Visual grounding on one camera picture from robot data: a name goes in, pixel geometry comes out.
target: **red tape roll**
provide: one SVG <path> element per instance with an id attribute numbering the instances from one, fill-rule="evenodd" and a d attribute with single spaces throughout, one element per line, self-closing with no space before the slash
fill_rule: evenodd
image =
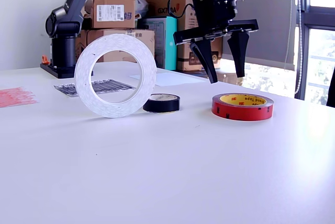
<path id="1" fill-rule="evenodd" d="M 221 118 L 260 121 L 272 117 L 273 105 L 267 97 L 231 93 L 213 97 L 211 111 Z"/>

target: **window frame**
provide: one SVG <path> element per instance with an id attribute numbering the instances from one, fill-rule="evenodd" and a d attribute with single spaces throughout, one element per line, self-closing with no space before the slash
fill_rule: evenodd
<path id="1" fill-rule="evenodd" d="M 302 22 L 302 46 L 303 46 L 303 65 L 301 74 L 301 85 L 299 92 L 295 95 L 296 99 L 305 100 L 307 88 L 307 70 L 309 58 L 309 31 L 310 29 L 323 29 L 335 31 L 335 8 L 315 7 L 310 5 L 310 0 L 301 0 L 301 22 Z M 299 13 L 297 13 L 297 25 L 299 24 Z M 300 76 L 300 61 L 297 66 L 297 82 Z"/>

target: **black electrical tape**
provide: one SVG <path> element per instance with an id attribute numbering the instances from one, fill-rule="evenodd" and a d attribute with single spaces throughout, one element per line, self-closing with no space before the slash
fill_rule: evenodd
<path id="1" fill-rule="evenodd" d="M 152 94 L 143 110 L 150 113 L 172 113 L 180 110 L 180 97 L 171 94 Z"/>

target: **red printed paper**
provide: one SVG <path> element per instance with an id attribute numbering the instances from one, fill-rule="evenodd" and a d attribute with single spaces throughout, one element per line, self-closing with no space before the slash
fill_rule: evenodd
<path id="1" fill-rule="evenodd" d="M 37 103 L 35 95 L 23 87 L 0 90 L 0 108 L 35 103 Z"/>

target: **cable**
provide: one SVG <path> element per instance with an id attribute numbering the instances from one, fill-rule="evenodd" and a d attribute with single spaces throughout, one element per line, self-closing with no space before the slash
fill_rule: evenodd
<path id="1" fill-rule="evenodd" d="M 286 57 L 285 57 L 285 63 L 284 63 L 284 71 L 286 71 L 286 63 L 287 63 L 287 58 L 289 54 L 289 45 L 291 42 L 291 30 L 292 30 L 292 14 L 293 14 L 293 0 L 291 0 L 291 5 L 289 8 L 289 29 L 288 29 L 288 38 L 287 38 L 287 48 L 286 48 Z"/>
<path id="2" fill-rule="evenodd" d="M 187 9 L 188 6 L 191 6 L 191 7 L 194 9 L 193 4 L 189 3 L 189 4 L 187 4 L 187 5 L 185 6 L 182 15 L 181 15 L 181 16 L 176 16 L 176 15 L 171 11 L 170 6 L 171 6 L 171 0 L 169 0 L 169 1 L 167 2 L 167 12 L 169 13 L 170 16 L 172 16 L 173 18 L 176 18 L 176 19 L 179 19 L 179 18 L 182 18 L 182 17 L 183 17 L 183 15 L 185 14 L 185 11 L 186 11 L 186 9 Z"/>
<path id="3" fill-rule="evenodd" d="M 300 52 L 300 70 L 297 90 L 295 94 L 298 94 L 300 86 L 302 84 L 303 77 L 303 26 L 302 26 L 302 0 L 298 0 L 298 12 L 299 12 L 299 52 Z"/>
<path id="4" fill-rule="evenodd" d="M 284 71 L 286 71 L 286 63 L 289 54 L 289 44 L 291 42 L 291 32 L 292 32 L 292 14 L 293 14 L 293 0 L 291 0 L 291 8 L 290 8 L 290 15 L 289 15 L 289 30 L 288 30 L 288 40 L 287 40 L 287 51 L 286 51 L 286 58 L 284 63 Z M 295 95 L 298 94 L 300 90 L 300 86 L 302 83 L 302 71 L 303 71 L 303 30 L 302 30 L 302 4 L 301 0 L 298 0 L 298 13 L 299 13 L 299 55 L 300 55 L 300 66 L 299 66 L 299 79 L 297 89 L 295 91 Z"/>

